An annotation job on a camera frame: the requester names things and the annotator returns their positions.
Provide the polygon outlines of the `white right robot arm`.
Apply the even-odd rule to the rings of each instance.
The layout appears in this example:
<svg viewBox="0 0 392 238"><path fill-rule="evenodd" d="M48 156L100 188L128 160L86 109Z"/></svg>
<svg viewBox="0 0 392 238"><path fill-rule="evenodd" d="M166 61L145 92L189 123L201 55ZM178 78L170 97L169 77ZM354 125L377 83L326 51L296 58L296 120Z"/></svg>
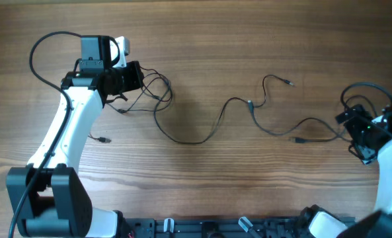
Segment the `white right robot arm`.
<svg viewBox="0 0 392 238"><path fill-rule="evenodd" d="M357 104L336 117L350 134L349 152L365 165L379 165L379 182L373 213L339 234L339 237L392 237L392 103L380 117Z"/></svg>

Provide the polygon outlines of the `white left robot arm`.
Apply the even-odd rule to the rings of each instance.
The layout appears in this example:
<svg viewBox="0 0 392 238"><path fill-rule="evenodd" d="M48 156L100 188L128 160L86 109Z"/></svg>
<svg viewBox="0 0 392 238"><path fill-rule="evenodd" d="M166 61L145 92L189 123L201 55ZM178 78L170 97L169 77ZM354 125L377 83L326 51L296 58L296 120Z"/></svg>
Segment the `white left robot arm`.
<svg viewBox="0 0 392 238"><path fill-rule="evenodd" d="M83 148L104 106L143 86L137 61L126 61L121 36L82 35L81 57L61 80L59 107L35 154L13 167L6 187L13 208L8 235L134 237L123 214L92 205L78 170Z"/></svg>

